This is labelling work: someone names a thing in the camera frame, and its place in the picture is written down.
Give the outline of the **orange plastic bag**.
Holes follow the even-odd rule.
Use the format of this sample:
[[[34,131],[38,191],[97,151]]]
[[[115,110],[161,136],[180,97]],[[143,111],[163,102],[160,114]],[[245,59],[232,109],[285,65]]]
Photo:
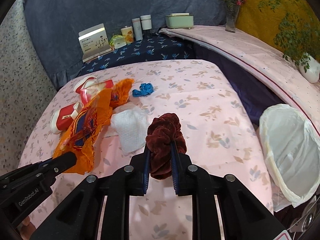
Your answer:
[[[65,173],[84,175],[94,168],[94,144],[102,128],[110,124],[112,116],[112,89],[100,91],[79,113],[76,119],[63,133],[53,153],[57,158],[67,152],[76,155],[76,164]]]
[[[134,79],[123,79],[112,88],[110,106],[115,109],[127,103]]]

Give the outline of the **red white paper cup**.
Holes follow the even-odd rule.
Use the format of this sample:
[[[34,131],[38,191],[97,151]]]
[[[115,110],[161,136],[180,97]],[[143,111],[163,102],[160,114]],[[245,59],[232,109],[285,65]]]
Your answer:
[[[73,103],[55,111],[50,121],[50,127],[54,134],[66,131],[76,119],[83,108],[80,102]]]
[[[74,86],[74,92],[77,94],[80,94],[80,91],[84,88],[90,87],[92,85],[96,85],[99,83],[98,79],[91,75],[84,77],[82,80],[80,80],[75,86]]]

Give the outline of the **red envelope box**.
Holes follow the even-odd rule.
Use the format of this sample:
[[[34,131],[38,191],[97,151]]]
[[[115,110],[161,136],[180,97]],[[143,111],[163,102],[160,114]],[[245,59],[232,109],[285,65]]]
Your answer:
[[[80,99],[81,99],[83,106],[88,104],[103,89],[112,88],[112,87],[113,87],[113,81],[106,80],[103,82],[99,82],[96,85],[92,85],[90,87],[82,89],[80,91]]]

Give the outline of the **white cloth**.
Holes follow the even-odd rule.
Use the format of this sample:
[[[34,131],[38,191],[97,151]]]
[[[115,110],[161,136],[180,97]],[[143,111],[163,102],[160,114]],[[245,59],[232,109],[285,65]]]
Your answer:
[[[118,136],[121,150],[127,156],[144,147],[148,126],[146,113],[128,102],[113,111],[105,137]]]

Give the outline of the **dark red velvet scrunchie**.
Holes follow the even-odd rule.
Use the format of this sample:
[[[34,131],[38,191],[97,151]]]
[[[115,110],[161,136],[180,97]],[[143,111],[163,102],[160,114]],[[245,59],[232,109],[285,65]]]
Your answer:
[[[150,174],[157,180],[172,175],[171,144],[174,142],[178,153],[185,154],[187,146],[181,132],[181,124],[175,113],[165,113],[154,118],[148,127],[146,145],[150,150]]]

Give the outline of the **blue scrap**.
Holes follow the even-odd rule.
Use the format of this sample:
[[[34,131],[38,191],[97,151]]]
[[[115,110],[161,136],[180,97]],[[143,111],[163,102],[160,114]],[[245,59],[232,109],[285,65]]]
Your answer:
[[[142,83],[139,87],[139,89],[133,89],[132,90],[132,96],[137,97],[143,97],[148,96],[154,92],[153,85],[151,83]]]

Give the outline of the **white lined trash bin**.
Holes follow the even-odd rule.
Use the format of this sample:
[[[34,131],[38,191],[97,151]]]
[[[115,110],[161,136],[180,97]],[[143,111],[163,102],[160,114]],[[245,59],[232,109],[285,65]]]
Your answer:
[[[259,119],[259,139],[274,210],[307,202],[319,187],[319,135],[311,121],[286,104],[268,107]]]

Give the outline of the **white product box with flowers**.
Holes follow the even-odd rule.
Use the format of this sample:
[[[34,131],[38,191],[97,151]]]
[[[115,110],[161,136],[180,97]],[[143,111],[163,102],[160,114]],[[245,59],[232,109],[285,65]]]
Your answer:
[[[113,50],[109,44],[103,23],[79,32],[78,40],[83,52],[83,63]]]

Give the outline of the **pink shelf cloth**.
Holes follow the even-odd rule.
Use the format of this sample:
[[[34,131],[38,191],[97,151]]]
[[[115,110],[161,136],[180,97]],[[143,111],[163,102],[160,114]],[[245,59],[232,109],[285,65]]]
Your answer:
[[[160,32],[192,41],[235,62],[285,103],[300,110],[319,131],[319,83],[308,82],[299,69],[272,46],[241,30],[227,32],[223,26],[162,28]]]

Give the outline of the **cream orange small carton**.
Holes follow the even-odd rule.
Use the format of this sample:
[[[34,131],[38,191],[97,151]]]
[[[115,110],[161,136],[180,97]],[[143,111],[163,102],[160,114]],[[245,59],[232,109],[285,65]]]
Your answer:
[[[134,42],[132,26],[125,26],[121,28],[121,34],[125,38],[126,44],[131,44]]]

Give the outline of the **blue grey backdrop cloth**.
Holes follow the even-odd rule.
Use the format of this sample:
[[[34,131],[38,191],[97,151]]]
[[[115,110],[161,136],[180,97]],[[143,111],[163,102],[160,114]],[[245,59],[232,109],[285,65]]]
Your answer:
[[[103,24],[108,36],[150,15],[152,29],[165,25],[172,13],[188,12],[196,25],[221,25],[226,13],[220,0],[23,0],[29,35],[46,74],[55,88],[80,73],[79,33]]]

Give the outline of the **white lidded jar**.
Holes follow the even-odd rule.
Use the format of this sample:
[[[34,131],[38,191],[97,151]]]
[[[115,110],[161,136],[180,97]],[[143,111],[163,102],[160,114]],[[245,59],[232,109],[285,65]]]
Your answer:
[[[151,30],[152,29],[151,15],[142,15],[142,16],[140,16],[140,22],[141,22],[143,30]]]

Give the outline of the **green plant in white pot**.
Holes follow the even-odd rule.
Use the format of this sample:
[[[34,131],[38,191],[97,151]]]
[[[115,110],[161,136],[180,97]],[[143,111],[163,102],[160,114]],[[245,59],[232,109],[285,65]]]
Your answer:
[[[319,80],[319,20],[306,0],[261,0],[260,11],[282,12],[273,41],[310,83]]]

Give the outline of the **mint green tissue box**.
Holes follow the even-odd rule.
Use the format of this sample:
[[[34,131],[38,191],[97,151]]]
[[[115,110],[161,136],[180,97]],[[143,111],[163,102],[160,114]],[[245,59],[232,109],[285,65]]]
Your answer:
[[[175,13],[165,17],[166,25],[170,29],[192,28],[194,16],[189,13]]]

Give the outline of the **mustard yellow backdrop cloth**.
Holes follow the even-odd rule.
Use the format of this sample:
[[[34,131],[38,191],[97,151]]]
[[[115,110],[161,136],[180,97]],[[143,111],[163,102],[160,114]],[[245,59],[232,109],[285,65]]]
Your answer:
[[[245,0],[236,26],[294,64],[319,60],[319,19],[306,0]]]

